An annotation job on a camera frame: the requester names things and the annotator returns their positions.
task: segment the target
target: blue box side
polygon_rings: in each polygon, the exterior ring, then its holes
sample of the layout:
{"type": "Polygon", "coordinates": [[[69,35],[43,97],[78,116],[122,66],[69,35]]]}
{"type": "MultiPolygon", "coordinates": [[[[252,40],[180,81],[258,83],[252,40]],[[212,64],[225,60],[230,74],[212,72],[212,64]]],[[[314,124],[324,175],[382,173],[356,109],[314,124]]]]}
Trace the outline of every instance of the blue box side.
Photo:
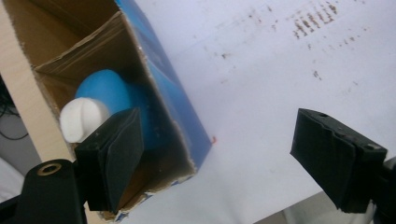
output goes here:
{"type": "Polygon", "coordinates": [[[134,0],[117,0],[120,9],[132,25],[134,34],[147,61],[146,67],[178,131],[187,144],[191,159],[200,168],[211,142],[184,92],[177,75],[170,64],[163,47],[149,24],[144,13],[134,0]]]}

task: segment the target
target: blue object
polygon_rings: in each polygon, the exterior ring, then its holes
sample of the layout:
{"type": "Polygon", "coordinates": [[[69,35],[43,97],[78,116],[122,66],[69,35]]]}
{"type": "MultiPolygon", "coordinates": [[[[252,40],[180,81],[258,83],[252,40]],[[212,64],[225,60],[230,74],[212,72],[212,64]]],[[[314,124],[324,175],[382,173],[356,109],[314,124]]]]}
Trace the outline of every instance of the blue object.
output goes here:
{"type": "Polygon", "coordinates": [[[102,102],[110,116],[125,109],[139,107],[145,149],[154,149],[167,140],[161,112],[153,97],[142,86],[126,83],[116,72],[106,69],[92,73],[78,87],[76,98],[102,102]]]}

